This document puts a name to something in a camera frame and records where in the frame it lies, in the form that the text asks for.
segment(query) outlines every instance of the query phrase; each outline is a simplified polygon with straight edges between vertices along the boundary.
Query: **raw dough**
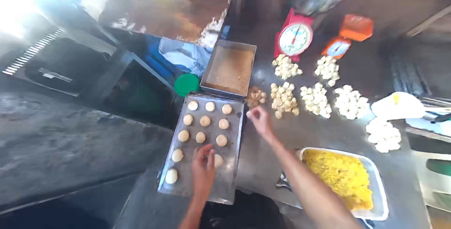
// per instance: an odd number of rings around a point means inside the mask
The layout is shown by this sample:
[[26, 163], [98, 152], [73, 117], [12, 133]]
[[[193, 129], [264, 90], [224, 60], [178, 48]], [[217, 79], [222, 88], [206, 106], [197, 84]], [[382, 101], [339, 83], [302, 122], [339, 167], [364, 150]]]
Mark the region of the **raw dough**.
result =
[[197, 101], [193, 100], [188, 103], [188, 109], [191, 111], [195, 111], [198, 108], [199, 104]]
[[191, 125], [191, 123], [193, 123], [193, 120], [194, 120], [194, 118], [193, 118], [193, 116], [190, 115], [190, 114], [186, 114], [186, 115], [183, 117], [183, 123], [184, 123], [185, 125]]
[[222, 112], [224, 114], [230, 114], [232, 112], [232, 106], [229, 104], [225, 104], [224, 106], [222, 106]]
[[212, 112], [213, 110], [215, 110], [215, 103], [212, 101], [209, 101], [205, 104], [205, 109], [209, 112]]
[[175, 170], [174, 168], [169, 169], [166, 172], [166, 183], [167, 184], [173, 184], [177, 181], [177, 170]]
[[220, 134], [217, 138], [216, 138], [216, 143], [219, 146], [225, 146], [227, 144], [227, 137], [223, 134]]
[[181, 149], [175, 149], [172, 152], [171, 159], [173, 162], [180, 162], [182, 160], [182, 158], [183, 158], [183, 152]]
[[219, 154], [215, 154], [215, 169], [218, 169], [224, 164], [224, 159]]
[[202, 144], [205, 141], [205, 134], [203, 132], [198, 132], [196, 134], [196, 142]]
[[182, 130], [179, 133], [179, 141], [180, 142], [185, 142], [186, 140], [188, 140], [189, 138], [189, 132], [188, 130]]
[[229, 127], [229, 121], [227, 121], [227, 119], [221, 119], [219, 121], [219, 128], [226, 129], [228, 127]]
[[204, 127], [210, 125], [210, 117], [208, 117], [206, 115], [200, 117], [200, 125], [202, 125]]

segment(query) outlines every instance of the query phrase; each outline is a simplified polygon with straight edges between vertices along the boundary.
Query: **metal sheet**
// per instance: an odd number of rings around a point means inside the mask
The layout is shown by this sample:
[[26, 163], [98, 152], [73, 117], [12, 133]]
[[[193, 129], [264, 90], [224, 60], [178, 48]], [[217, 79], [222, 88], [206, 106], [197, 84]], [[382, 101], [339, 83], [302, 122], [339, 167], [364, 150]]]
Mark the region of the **metal sheet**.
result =
[[[231, 0], [107, 0], [99, 22], [122, 30], [150, 33], [204, 45], [217, 40]], [[202, 38], [207, 33], [209, 38]]]
[[[199, 107], [195, 111], [187, 109], [188, 103], [192, 100], [197, 100]], [[205, 104], [208, 101], [215, 103], [215, 110], [208, 112], [205, 109]], [[223, 114], [222, 106], [230, 104], [233, 108], [231, 114]], [[172, 138], [171, 148], [166, 158], [166, 163], [161, 174], [158, 192], [166, 194], [175, 194], [189, 197], [193, 194], [193, 182], [191, 177], [191, 161], [193, 152], [196, 148], [212, 143], [215, 152], [222, 156], [224, 164], [216, 170], [215, 182], [211, 189], [210, 202], [217, 202], [223, 204], [233, 204], [235, 196], [235, 178], [238, 168], [238, 155], [240, 153], [240, 137], [241, 127], [243, 123], [244, 102], [228, 99], [223, 97], [214, 97], [203, 93], [190, 93], [185, 97], [182, 111], [177, 123], [177, 128]], [[191, 125], [186, 126], [183, 123], [185, 114], [193, 116], [194, 121]], [[207, 127], [200, 125], [200, 118], [202, 116], [209, 116], [211, 123]], [[220, 129], [218, 126], [219, 120], [226, 118], [229, 121], [229, 128], [226, 130]], [[182, 130], [189, 131], [189, 139], [186, 142], [180, 142], [177, 138], [178, 133]], [[196, 134], [202, 131], [206, 135], [206, 140], [203, 144], [196, 142]], [[227, 139], [227, 145], [220, 147], [216, 144], [216, 137], [219, 134], [224, 134]], [[183, 151], [183, 159], [180, 162], [173, 162], [171, 159], [172, 152], [180, 148]], [[170, 168], [175, 168], [178, 173], [178, 180], [174, 184], [167, 184], [165, 182], [166, 172]]]

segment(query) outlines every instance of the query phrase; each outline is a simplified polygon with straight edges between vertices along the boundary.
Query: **red weighing scale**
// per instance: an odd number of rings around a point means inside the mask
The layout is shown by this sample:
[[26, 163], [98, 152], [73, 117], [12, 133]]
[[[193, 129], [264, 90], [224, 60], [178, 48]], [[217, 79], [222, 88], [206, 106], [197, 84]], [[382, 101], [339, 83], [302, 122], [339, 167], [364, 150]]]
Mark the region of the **red weighing scale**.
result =
[[291, 8], [282, 30], [276, 33], [274, 58], [285, 54], [291, 58], [291, 61], [299, 62], [299, 54], [304, 52], [312, 42], [312, 23], [313, 18], [295, 14], [294, 8]]

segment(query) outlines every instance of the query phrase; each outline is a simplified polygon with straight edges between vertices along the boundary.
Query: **scale dial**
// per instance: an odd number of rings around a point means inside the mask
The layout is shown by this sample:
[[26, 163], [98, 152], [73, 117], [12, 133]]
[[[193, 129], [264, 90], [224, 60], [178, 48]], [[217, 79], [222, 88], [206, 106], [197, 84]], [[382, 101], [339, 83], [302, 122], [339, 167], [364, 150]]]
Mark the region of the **scale dial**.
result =
[[303, 23], [287, 26], [279, 38], [282, 53], [288, 56], [299, 55], [312, 42], [312, 29]]
[[351, 44], [346, 41], [336, 41], [327, 49], [327, 55], [331, 57], [343, 55], [350, 46]]

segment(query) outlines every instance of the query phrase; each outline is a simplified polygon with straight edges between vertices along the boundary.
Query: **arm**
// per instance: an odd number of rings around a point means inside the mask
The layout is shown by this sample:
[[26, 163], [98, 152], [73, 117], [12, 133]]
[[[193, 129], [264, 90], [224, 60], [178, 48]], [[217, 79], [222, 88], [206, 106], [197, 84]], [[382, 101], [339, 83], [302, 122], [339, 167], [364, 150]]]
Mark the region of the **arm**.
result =
[[179, 229], [198, 229], [200, 217], [215, 180], [215, 151], [213, 145], [206, 145], [194, 151], [191, 171], [193, 173], [194, 195]]
[[361, 228], [341, 198], [278, 140], [272, 131], [267, 111], [256, 107], [247, 116], [279, 157], [291, 189], [319, 228]]

